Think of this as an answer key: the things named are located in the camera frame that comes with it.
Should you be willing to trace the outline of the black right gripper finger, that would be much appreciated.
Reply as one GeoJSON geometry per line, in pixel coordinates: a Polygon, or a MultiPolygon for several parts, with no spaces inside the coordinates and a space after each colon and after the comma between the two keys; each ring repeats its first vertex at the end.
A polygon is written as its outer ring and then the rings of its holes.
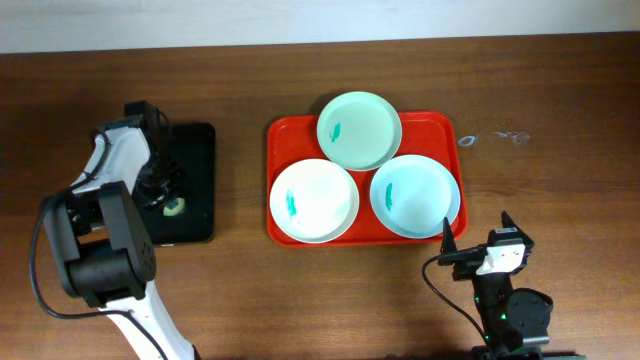
{"type": "Polygon", "coordinates": [[[511,234],[521,238],[525,245],[532,244],[532,239],[515,223],[506,211],[501,212],[501,224],[504,229],[512,229],[511,234]]]}
{"type": "Polygon", "coordinates": [[[441,254],[452,254],[457,252],[455,237],[447,217],[443,219],[441,254]]]}

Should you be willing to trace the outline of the yellow green sponge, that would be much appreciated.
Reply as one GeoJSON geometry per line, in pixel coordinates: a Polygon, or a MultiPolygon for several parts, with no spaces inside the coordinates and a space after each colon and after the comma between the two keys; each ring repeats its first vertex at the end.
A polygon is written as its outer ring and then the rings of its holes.
{"type": "Polygon", "coordinates": [[[186,201],[182,197],[176,197],[167,202],[163,208],[163,215],[165,217],[178,216],[184,212],[186,201]]]}

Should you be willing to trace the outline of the light blue plate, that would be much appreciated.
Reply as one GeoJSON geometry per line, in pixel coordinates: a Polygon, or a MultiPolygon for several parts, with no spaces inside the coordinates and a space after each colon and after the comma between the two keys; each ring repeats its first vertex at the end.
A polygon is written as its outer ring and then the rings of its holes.
{"type": "Polygon", "coordinates": [[[452,173],[434,159],[402,155],[382,165],[369,188],[377,219],[393,233],[425,239],[456,220],[462,205],[459,185],[452,173]]]}

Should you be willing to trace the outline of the white plate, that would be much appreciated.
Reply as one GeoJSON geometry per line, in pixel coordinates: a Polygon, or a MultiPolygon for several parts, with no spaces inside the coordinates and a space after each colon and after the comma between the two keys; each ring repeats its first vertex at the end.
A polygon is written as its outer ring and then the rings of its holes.
{"type": "Polygon", "coordinates": [[[343,235],[355,222],[360,195],[353,177],[324,159],[305,159],[286,167],[269,194],[277,228],[305,244],[322,244],[343,235]]]}

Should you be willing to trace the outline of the light green plate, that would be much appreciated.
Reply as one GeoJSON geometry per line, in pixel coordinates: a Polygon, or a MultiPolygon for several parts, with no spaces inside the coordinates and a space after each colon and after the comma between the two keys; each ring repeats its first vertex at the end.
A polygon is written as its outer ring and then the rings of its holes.
{"type": "Polygon", "coordinates": [[[345,169],[369,171],[398,151],[399,113],[379,95],[352,91],[332,99],[321,111],[316,133],[324,155],[345,169]]]}

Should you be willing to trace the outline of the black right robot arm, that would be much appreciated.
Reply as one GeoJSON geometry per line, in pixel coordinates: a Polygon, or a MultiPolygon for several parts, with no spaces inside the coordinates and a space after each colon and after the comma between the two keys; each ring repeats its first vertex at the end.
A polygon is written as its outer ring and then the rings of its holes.
{"type": "Polygon", "coordinates": [[[484,344],[471,350],[473,359],[541,359],[549,343],[547,328],[553,300],[530,288],[514,288],[511,278],[522,271],[534,241],[511,217],[501,214],[502,226],[489,232],[487,242],[459,250],[448,221],[437,262],[453,268],[455,281],[469,281],[481,321],[484,344]]]}

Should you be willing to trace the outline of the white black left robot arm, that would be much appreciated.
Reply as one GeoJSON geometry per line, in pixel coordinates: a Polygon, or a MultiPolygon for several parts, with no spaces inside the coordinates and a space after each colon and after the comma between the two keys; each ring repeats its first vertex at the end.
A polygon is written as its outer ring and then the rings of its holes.
{"type": "Polygon", "coordinates": [[[177,169],[165,148],[168,117],[146,101],[124,107],[122,119],[93,132],[94,150],[69,187],[43,200],[32,236],[48,238],[61,285],[88,311],[73,319],[107,317],[141,359],[196,359],[159,296],[151,237],[133,194],[150,178],[150,207],[181,212],[177,169]]]}

